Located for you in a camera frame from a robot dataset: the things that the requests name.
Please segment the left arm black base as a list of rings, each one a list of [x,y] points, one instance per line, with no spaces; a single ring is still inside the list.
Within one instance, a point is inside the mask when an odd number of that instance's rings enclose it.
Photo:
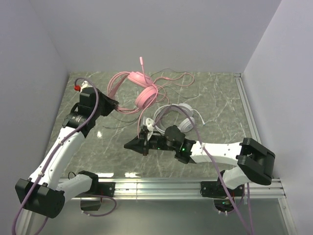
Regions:
[[[97,212],[99,211],[102,201],[107,196],[110,198],[114,197],[115,182],[100,182],[95,192],[83,192],[80,193],[75,199],[80,198],[80,208],[86,212]]]

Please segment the pink headphones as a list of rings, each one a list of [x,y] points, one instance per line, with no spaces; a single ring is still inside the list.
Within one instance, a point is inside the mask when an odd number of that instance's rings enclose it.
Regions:
[[[157,95],[158,95],[158,88],[154,84],[151,77],[149,77],[145,73],[144,60],[142,56],[140,56],[139,61],[140,61],[142,72],[122,71],[122,72],[115,74],[108,83],[107,96],[111,99],[115,99],[115,95],[117,91],[119,90],[120,86],[126,79],[128,79],[132,83],[144,89],[135,99],[135,108],[128,109],[128,108],[123,108],[120,105],[118,105],[115,108],[115,110],[118,111],[119,113],[135,114],[135,113],[138,113],[139,111],[144,111],[146,108],[149,108],[156,102]]]

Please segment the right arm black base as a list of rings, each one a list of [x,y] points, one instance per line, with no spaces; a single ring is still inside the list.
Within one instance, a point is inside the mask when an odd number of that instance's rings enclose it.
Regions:
[[[229,213],[234,210],[234,207],[221,183],[217,181],[201,181],[200,186],[201,196],[212,198],[214,207],[217,211]]]

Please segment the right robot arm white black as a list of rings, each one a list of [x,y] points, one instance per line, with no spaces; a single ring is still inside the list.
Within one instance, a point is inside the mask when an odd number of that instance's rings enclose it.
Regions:
[[[228,189],[235,189],[246,183],[269,186],[275,154],[252,138],[241,142],[219,144],[189,140],[175,125],[168,127],[164,134],[144,127],[124,148],[143,156],[149,150],[171,151],[183,164],[216,163],[232,165],[233,169],[221,173],[221,183]]]

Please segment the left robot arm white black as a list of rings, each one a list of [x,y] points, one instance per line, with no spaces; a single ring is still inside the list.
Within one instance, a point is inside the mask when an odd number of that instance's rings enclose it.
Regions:
[[[55,218],[67,201],[80,194],[112,196],[111,191],[101,189],[98,175],[92,172],[80,171],[64,183],[59,180],[96,120],[108,116],[117,105],[116,100],[92,87],[81,90],[79,102],[66,116],[47,156],[27,180],[19,179],[15,185],[24,209]]]

